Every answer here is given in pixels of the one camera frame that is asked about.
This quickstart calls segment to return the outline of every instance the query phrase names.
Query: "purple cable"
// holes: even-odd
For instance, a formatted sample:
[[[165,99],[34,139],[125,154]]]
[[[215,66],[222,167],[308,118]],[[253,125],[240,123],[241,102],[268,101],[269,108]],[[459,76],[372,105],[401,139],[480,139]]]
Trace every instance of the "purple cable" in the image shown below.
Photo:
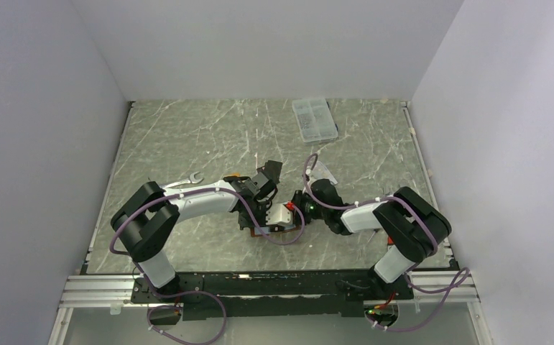
[[[429,240],[431,241],[431,245],[433,246],[433,250],[431,252],[430,255],[434,255],[437,251],[438,251],[438,242],[435,240],[435,237],[433,237],[433,234],[431,234],[431,231],[429,231],[429,228],[427,227],[427,225],[425,224],[425,222],[420,219],[420,217],[418,216],[418,214],[416,214],[416,212],[414,212],[414,210],[410,207],[410,205],[408,205],[405,201],[403,201],[401,198],[398,198],[396,196],[385,196],[383,198],[380,198],[379,201],[376,201],[375,199],[371,199],[371,200],[367,200],[367,201],[364,201],[362,203],[359,203],[357,206],[356,205],[349,205],[349,206],[332,206],[332,205],[328,205],[327,203],[324,203],[322,201],[320,201],[319,199],[317,199],[314,195],[313,195],[313,192],[312,190],[310,189],[310,186],[308,185],[308,174],[306,173],[307,169],[308,169],[308,163],[310,162],[310,160],[312,158],[315,158],[315,160],[313,161],[313,165],[310,167],[310,170],[313,170],[315,168],[315,164],[317,163],[317,160],[319,159],[319,155],[317,153],[313,153],[311,154],[310,156],[308,156],[308,158],[306,159],[306,161],[304,162],[304,170],[303,170],[303,173],[302,173],[302,181],[304,183],[304,188],[306,189],[306,193],[308,193],[308,195],[316,202],[318,203],[319,205],[323,206],[323,207],[326,207],[326,208],[332,208],[333,210],[350,210],[352,208],[355,208],[355,207],[359,207],[359,206],[363,206],[363,205],[368,205],[370,203],[376,203],[376,202],[382,202],[382,201],[395,201],[397,202],[398,204],[400,204],[401,206],[403,206],[406,211],[408,211],[408,213],[410,213],[410,215],[412,215],[412,217],[414,218],[414,220],[418,223],[418,225],[420,226],[420,228],[423,230],[423,232],[425,232],[425,234],[427,235],[427,237],[429,238]],[[413,266],[411,266],[411,268],[409,268],[407,270],[407,272],[410,272],[412,271],[413,269],[415,269],[419,264],[414,264]],[[464,273],[463,277],[457,282],[456,279],[459,278],[462,274]],[[444,287],[444,288],[441,288],[441,289],[437,289],[437,290],[425,290],[425,289],[422,289],[421,287],[418,287],[414,284],[412,284],[412,282],[410,281],[410,277],[408,277],[407,274],[404,274],[404,279],[406,280],[406,282],[408,283],[408,285],[410,287],[412,287],[413,289],[415,290],[418,290],[422,293],[428,293],[428,294],[434,294],[434,293],[443,293],[445,292],[444,294],[444,297],[442,298],[442,300],[440,301],[440,303],[438,304],[438,306],[433,310],[433,312],[431,312],[431,314],[421,323],[419,323],[418,325],[416,326],[413,326],[413,327],[409,327],[409,328],[388,328],[388,327],[383,327],[383,326],[380,326],[380,325],[377,325],[377,326],[380,326],[382,329],[384,329],[385,331],[392,331],[392,332],[411,332],[411,331],[416,331],[418,330],[419,328],[422,328],[424,327],[425,325],[427,325],[429,322],[431,322],[431,320],[433,320],[433,318],[435,317],[435,315],[437,315],[438,311],[443,307],[444,305],[444,302],[446,301],[446,298],[448,297],[448,295],[450,294],[450,291],[452,291],[452,289],[460,286],[461,284],[463,284],[463,281],[465,281],[465,279],[467,279],[467,277],[471,274],[471,272],[469,271],[469,268],[467,267],[463,267],[460,271],[458,271],[456,273],[456,275],[454,275],[454,278],[452,279],[452,282],[450,283],[449,286],[447,287]],[[372,325],[374,325],[374,322],[371,321],[367,316],[366,316],[366,319],[368,321],[370,321],[370,323],[372,323]]]
[[[423,230],[423,232],[425,232],[425,234],[427,235],[427,237],[431,241],[431,245],[433,246],[433,251],[431,252],[430,255],[434,255],[438,251],[438,243],[435,240],[435,238],[433,237],[433,235],[431,234],[431,231],[429,231],[429,228],[427,227],[427,225],[425,225],[425,222],[423,222],[420,219],[420,217],[418,216],[418,214],[416,214],[416,212],[414,212],[414,210],[412,210],[410,205],[408,205],[405,201],[403,201],[402,199],[400,199],[396,196],[385,196],[385,197],[381,198],[380,201],[376,201],[375,199],[370,199],[370,200],[364,201],[362,203],[359,203],[357,206],[355,206],[355,205],[332,206],[332,205],[328,205],[327,203],[324,203],[324,202],[320,201],[319,199],[317,199],[317,197],[315,197],[315,195],[313,194],[313,191],[310,189],[310,186],[308,185],[308,181],[307,181],[308,175],[306,173],[306,169],[308,169],[308,163],[310,162],[310,159],[313,158],[313,157],[315,158],[315,161],[313,162],[313,166],[310,167],[311,170],[315,167],[315,164],[317,163],[317,160],[319,160],[319,155],[316,154],[316,153],[313,153],[310,156],[308,156],[308,158],[304,162],[304,171],[303,171],[302,181],[304,182],[304,188],[306,189],[306,193],[308,193],[308,195],[316,203],[318,203],[319,205],[321,205],[323,207],[326,207],[326,208],[332,208],[333,210],[350,210],[352,208],[363,206],[363,205],[368,205],[370,203],[378,203],[378,202],[381,202],[381,201],[395,201],[395,202],[399,203],[401,206],[403,206],[406,209],[406,211],[408,211],[412,215],[414,220],[418,223],[420,228]]]
[[[135,219],[139,214],[144,213],[148,208],[152,207],[153,205],[156,205],[157,203],[161,203],[163,201],[168,201],[168,200],[171,200],[171,199],[177,199],[177,198],[180,197],[180,195],[182,195],[182,196],[194,196],[196,194],[210,193],[210,192],[216,192],[216,191],[226,192],[228,194],[236,196],[241,201],[241,203],[243,204],[245,209],[247,210],[247,213],[249,213],[249,216],[251,217],[251,221],[258,228],[258,230],[260,231],[262,236],[265,239],[267,239],[269,242],[272,242],[274,244],[278,244],[280,246],[286,246],[288,244],[292,244],[292,243],[296,242],[300,238],[300,236],[302,236],[302,234],[304,233],[304,226],[305,226],[304,215],[302,215],[302,211],[300,211],[300,209],[298,207],[296,207],[296,205],[293,205],[294,210],[297,212],[297,214],[300,216],[300,219],[302,220],[302,225],[300,226],[300,231],[298,232],[298,235],[296,237],[294,237],[293,240],[288,241],[288,242],[279,242],[279,241],[275,241],[274,239],[271,239],[270,236],[267,233],[265,233],[264,230],[262,230],[262,227],[258,224],[256,218],[254,217],[254,214],[251,211],[251,208],[249,207],[249,204],[237,192],[234,192],[234,191],[229,190],[229,189],[222,189],[222,188],[219,188],[219,190],[216,190],[215,188],[201,188],[201,189],[197,189],[197,190],[191,190],[191,191],[185,192],[185,193],[163,196],[163,197],[158,198],[156,200],[150,201],[149,203],[146,203],[145,205],[140,207],[129,218],[127,218],[124,221],[124,223],[122,223],[122,225],[120,225],[118,230],[116,230],[116,233],[114,234],[114,237],[112,237],[111,241],[109,242],[109,251],[114,253],[114,254],[129,255],[129,253],[127,253],[127,252],[123,252],[121,250],[115,250],[114,249],[114,245],[116,244],[116,240],[120,237],[120,235],[124,231],[124,228],[127,225],[129,225],[133,221],[133,219]]]
[[[304,233],[304,226],[305,226],[305,223],[304,223],[304,215],[302,215],[302,211],[300,211],[300,209],[298,207],[296,207],[296,205],[293,205],[293,208],[295,209],[295,211],[298,213],[298,215],[300,216],[300,219],[302,221],[302,224],[300,225],[300,231],[298,232],[297,236],[292,239],[291,241],[287,241],[287,242],[279,242],[279,241],[275,241],[274,239],[271,239],[270,236],[268,234],[266,234],[261,226],[258,224],[257,220],[255,219],[254,217],[254,214],[253,212],[251,211],[251,208],[249,207],[249,204],[245,201],[245,199],[243,199],[242,196],[240,196],[238,193],[236,192],[233,192],[232,190],[228,190],[228,189],[215,189],[215,188],[201,188],[201,189],[197,189],[197,190],[192,190],[192,191],[189,191],[189,192],[186,192],[186,193],[181,193],[181,194],[174,194],[174,195],[169,195],[169,196],[164,196],[162,198],[158,198],[156,200],[153,200],[153,201],[150,201],[149,203],[143,205],[142,207],[140,207],[137,211],[135,211],[129,218],[127,218],[124,223],[122,223],[122,225],[120,225],[120,227],[116,230],[116,233],[114,234],[114,237],[111,239],[110,243],[109,243],[109,251],[114,253],[114,254],[118,254],[118,255],[126,255],[126,256],[129,256],[129,253],[127,252],[123,252],[121,250],[116,250],[114,248],[114,245],[116,244],[116,240],[120,237],[120,235],[122,234],[122,232],[124,231],[124,228],[126,228],[127,225],[129,225],[133,219],[135,219],[139,214],[145,212],[148,208],[152,207],[153,205],[156,205],[157,203],[161,203],[163,201],[168,201],[168,200],[171,200],[171,199],[176,199],[176,198],[179,198],[180,196],[193,196],[195,194],[201,194],[201,193],[210,193],[210,192],[226,192],[226,193],[229,193],[233,196],[236,196],[240,201],[241,203],[243,204],[243,206],[245,207],[245,210],[247,211],[247,213],[249,213],[249,216],[251,217],[251,221],[254,223],[254,225],[258,228],[258,230],[260,231],[260,233],[262,233],[262,236],[267,239],[268,241],[274,243],[274,244],[278,244],[280,246],[284,246],[284,245],[287,245],[287,244],[292,244],[294,242],[296,242],[301,236],[302,234]],[[219,298],[217,298],[217,296],[215,295],[212,295],[210,293],[207,293],[205,291],[185,291],[185,292],[182,292],[182,293],[175,293],[174,295],[163,295],[163,294],[160,294],[158,293],[158,291],[156,290],[156,288],[154,287],[154,285],[152,284],[152,282],[149,280],[149,278],[144,274],[144,270],[141,268],[141,266],[137,263],[137,262],[133,262],[133,264],[137,267],[137,269],[139,270],[140,273],[143,274],[144,276],[144,279],[146,280],[147,282],[147,286],[149,287],[149,289],[152,291],[152,294],[159,297],[159,298],[176,298],[176,297],[180,297],[180,296],[184,296],[184,295],[192,295],[192,294],[200,294],[200,295],[206,295],[206,296],[209,296],[210,298],[214,299],[220,306],[221,308],[221,311],[222,311],[222,315],[223,315],[223,322],[221,324],[221,327],[220,327],[220,331],[210,340],[208,341],[205,341],[203,343],[190,343],[188,341],[185,341],[183,339],[179,339],[178,337],[176,336],[173,336],[172,334],[169,334],[167,332],[164,332],[160,329],[158,329],[157,327],[153,326],[152,323],[150,322],[150,316],[151,314],[158,310],[158,309],[168,309],[168,308],[172,308],[172,309],[177,309],[177,307],[175,306],[171,306],[171,305],[160,305],[158,307],[155,307],[155,308],[152,308],[149,310],[148,314],[147,314],[147,323],[149,324],[150,326],[150,329],[152,329],[153,331],[156,331],[157,333],[163,335],[163,336],[166,336],[167,338],[173,340],[173,341],[176,341],[180,344],[184,344],[184,345],[209,345],[209,344],[212,344],[214,341],[216,341],[217,339],[219,339],[224,331],[226,330],[226,307],[224,307],[223,303],[221,302],[221,300]]]
[[[458,282],[455,282],[456,279],[459,278],[461,276],[461,274],[463,274],[463,272],[465,272],[465,274],[463,275],[461,280],[459,280]],[[443,291],[446,291],[446,293],[442,297],[442,300],[440,300],[438,306],[435,307],[435,309],[433,309],[431,314],[429,314],[429,316],[423,322],[417,324],[416,326],[408,327],[408,328],[389,328],[389,327],[386,327],[386,326],[379,325],[378,323],[376,325],[374,325],[374,322],[372,320],[370,320],[370,318],[368,318],[368,316],[366,316],[366,320],[368,322],[370,322],[372,324],[372,326],[380,327],[380,329],[382,329],[383,331],[396,332],[396,333],[417,331],[418,329],[421,329],[422,327],[425,327],[429,322],[431,322],[431,320],[433,320],[433,318],[438,314],[438,312],[444,306],[444,302],[446,302],[446,298],[448,298],[448,295],[450,295],[450,291],[452,291],[452,289],[455,286],[459,286],[465,279],[467,279],[469,274],[470,274],[469,268],[467,268],[467,267],[464,267],[462,270],[458,271],[454,275],[454,278],[452,279],[452,282],[450,283],[450,286],[445,288],[445,289],[441,289]]]

